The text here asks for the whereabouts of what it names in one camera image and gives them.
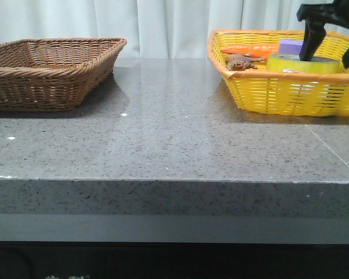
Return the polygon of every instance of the gray granite countertop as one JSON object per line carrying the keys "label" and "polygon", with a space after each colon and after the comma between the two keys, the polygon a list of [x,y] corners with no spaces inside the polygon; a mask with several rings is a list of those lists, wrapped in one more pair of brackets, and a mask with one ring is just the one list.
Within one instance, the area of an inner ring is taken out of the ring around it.
{"label": "gray granite countertop", "polygon": [[349,119],[236,108],[206,59],[118,59],[71,112],[0,112],[0,213],[349,217]]}

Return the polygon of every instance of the purple block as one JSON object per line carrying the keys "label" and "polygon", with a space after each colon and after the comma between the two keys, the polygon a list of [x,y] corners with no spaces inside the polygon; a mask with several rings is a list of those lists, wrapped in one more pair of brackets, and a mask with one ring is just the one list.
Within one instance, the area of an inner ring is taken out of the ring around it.
{"label": "purple block", "polygon": [[302,41],[280,40],[278,53],[300,54]]}

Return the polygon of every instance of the white curtain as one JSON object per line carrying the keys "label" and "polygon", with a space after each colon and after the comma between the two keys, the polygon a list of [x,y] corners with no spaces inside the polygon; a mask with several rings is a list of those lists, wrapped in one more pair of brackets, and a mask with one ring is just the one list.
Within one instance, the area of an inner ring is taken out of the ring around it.
{"label": "white curtain", "polygon": [[[120,57],[204,58],[211,30],[302,30],[302,3],[331,0],[0,0],[0,43],[124,37]],[[349,30],[326,26],[349,34]]]}

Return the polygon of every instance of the wicker basket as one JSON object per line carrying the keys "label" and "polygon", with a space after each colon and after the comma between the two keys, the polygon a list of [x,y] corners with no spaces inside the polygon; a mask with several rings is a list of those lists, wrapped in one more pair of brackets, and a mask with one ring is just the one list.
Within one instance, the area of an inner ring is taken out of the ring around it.
{"label": "wicker basket", "polygon": [[[233,44],[279,43],[281,39],[303,40],[303,31],[214,30],[208,41],[209,60],[221,73],[241,109],[288,116],[349,116],[349,69],[341,73],[282,73],[265,70],[229,71],[220,49]],[[328,32],[317,56],[341,61],[349,37]]]}
{"label": "wicker basket", "polygon": [[0,110],[72,110],[105,79],[123,38],[27,39],[0,45]]}

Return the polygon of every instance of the yellow tape roll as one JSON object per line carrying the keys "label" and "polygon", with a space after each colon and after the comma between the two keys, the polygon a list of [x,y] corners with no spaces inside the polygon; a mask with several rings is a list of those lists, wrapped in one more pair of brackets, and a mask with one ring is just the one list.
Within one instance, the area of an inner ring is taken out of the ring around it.
{"label": "yellow tape roll", "polygon": [[300,61],[298,55],[273,53],[269,55],[266,69],[272,71],[300,71],[304,73],[338,73],[340,62],[338,60],[314,56],[308,61]]}

